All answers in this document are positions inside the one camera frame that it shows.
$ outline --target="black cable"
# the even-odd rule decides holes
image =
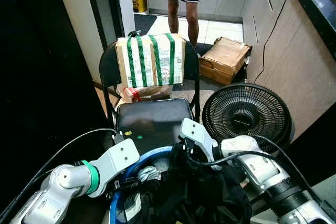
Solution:
[[[6,209],[1,213],[0,215],[0,223],[3,222],[3,220],[5,218],[7,218],[8,214],[10,213],[10,211],[13,210],[13,208],[15,207],[15,205],[17,204],[17,202],[22,198],[23,194],[28,190],[28,188],[37,180],[40,178],[40,176],[42,175],[42,172],[46,169],[46,167],[50,164],[50,162],[61,152],[63,151],[67,146],[69,146],[70,144],[72,144],[73,142],[77,141],[78,139],[81,139],[83,136],[91,134],[93,132],[97,132],[97,131],[111,131],[114,134],[116,134],[116,131],[114,129],[111,128],[100,128],[100,129],[95,129],[89,132],[86,132],[84,134],[81,134],[80,136],[77,136],[75,139],[71,140],[69,143],[67,143],[66,145],[64,145],[61,149],[59,149],[58,152],[56,152],[45,164],[44,166],[42,166],[42,168],[32,177],[32,179],[28,182],[28,184],[24,187],[24,189],[21,191],[21,193],[12,200],[12,202],[6,207]]]
[[[301,177],[302,181],[305,183],[305,185],[307,187],[306,189],[309,192],[309,194],[311,195],[311,197],[319,204],[322,202],[322,199],[315,193],[313,188],[311,188],[311,186],[309,185],[309,183],[306,180],[306,178],[304,177],[304,175],[300,172],[300,170],[297,168],[297,166],[293,163],[293,161],[290,159],[290,157],[282,150],[282,148],[280,146],[278,146],[276,143],[272,142],[270,139],[268,139],[264,136],[252,135],[252,137],[261,138],[261,139],[267,141],[268,143],[272,144],[274,147],[276,147],[283,154],[283,156],[288,160],[288,162],[295,169],[295,171],[300,175],[300,177]]]
[[[34,184],[36,181],[38,181],[40,178],[42,178],[42,177],[44,177],[44,176],[46,176],[46,175],[49,175],[49,173],[51,173],[54,169],[55,169],[55,168],[50,169],[50,170],[48,170],[48,171],[42,173],[41,175],[39,175],[39,176],[33,181],[33,184]]]
[[[280,15],[281,15],[281,13],[282,13],[282,10],[284,9],[284,6],[285,6],[285,3],[287,2],[287,0],[285,0],[284,2],[283,2],[283,4],[282,4],[282,7],[281,7],[281,10],[280,10],[280,12],[279,12],[279,14],[278,14],[278,17],[277,17],[277,19],[275,20],[275,23],[274,23],[274,25],[273,25],[273,29],[272,29],[272,31],[271,31],[271,33],[269,34],[269,36],[268,36],[268,38],[267,38],[267,40],[266,40],[266,42],[265,42],[265,44],[264,44],[264,47],[263,47],[263,53],[262,53],[262,71],[257,75],[257,77],[254,79],[254,82],[253,83],[256,83],[256,81],[257,81],[257,79],[259,78],[259,76],[265,71],[265,46],[266,46],[266,44],[267,44],[267,42],[268,42],[268,40],[271,38],[271,36],[272,36],[272,34],[273,34],[273,31],[274,31],[274,29],[275,29],[275,27],[276,27],[276,25],[277,25],[277,22],[278,22],[278,20],[279,20],[279,18],[280,18]]]
[[[216,160],[216,161],[212,161],[212,162],[199,162],[199,161],[196,161],[194,159],[192,159],[190,157],[190,152],[189,152],[189,149],[187,149],[187,158],[197,164],[197,165],[200,165],[200,166],[213,166],[213,165],[219,165],[221,163],[224,163],[224,162],[227,162],[229,160],[232,160],[232,159],[235,159],[237,157],[240,157],[240,156],[243,156],[243,155],[257,155],[257,156],[262,156],[262,157],[266,157],[268,159],[271,159],[271,160],[274,160],[274,161],[277,161],[277,159],[269,154],[266,154],[266,153],[262,153],[262,152],[254,152],[254,151],[245,151],[245,152],[238,152],[236,154],[232,154],[231,156],[228,156],[228,157],[224,157],[222,159],[219,159],[219,160]]]

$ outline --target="black door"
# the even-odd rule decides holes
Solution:
[[[53,153],[107,120],[62,0],[0,0],[0,68],[1,213]],[[54,165],[101,155],[99,141]]]

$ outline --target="green ring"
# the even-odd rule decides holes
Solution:
[[[90,185],[89,190],[86,192],[86,194],[92,194],[98,188],[99,174],[98,174],[97,169],[93,165],[91,165],[89,162],[87,162],[86,160],[82,160],[82,163],[89,168],[89,171],[91,174],[91,185]]]

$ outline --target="cardboard box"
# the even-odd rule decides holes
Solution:
[[[222,37],[199,59],[199,72],[219,83],[230,84],[251,49],[245,43]]]
[[[182,83],[184,74],[184,54],[185,40],[178,34],[171,34],[175,41],[175,57],[174,57],[174,82]],[[158,51],[160,58],[160,68],[162,76],[162,84],[170,84],[170,41],[165,34],[154,36],[158,43]],[[153,42],[148,35],[142,36],[142,48],[144,54],[145,75],[147,87],[159,84],[156,72],[156,62]],[[129,56],[127,50],[128,38],[118,38],[116,51],[118,56],[119,70],[122,84],[127,88],[133,88],[131,80],[131,70],[129,64]],[[136,38],[131,39],[132,58],[135,73],[136,87],[143,87],[142,71],[139,59],[138,42]]]

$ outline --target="electric fan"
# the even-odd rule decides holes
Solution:
[[[271,90],[250,83],[231,84],[212,94],[203,108],[202,120],[217,141],[261,135],[283,146],[291,131],[291,117],[283,100]],[[276,151],[267,141],[256,140],[263,151]]]

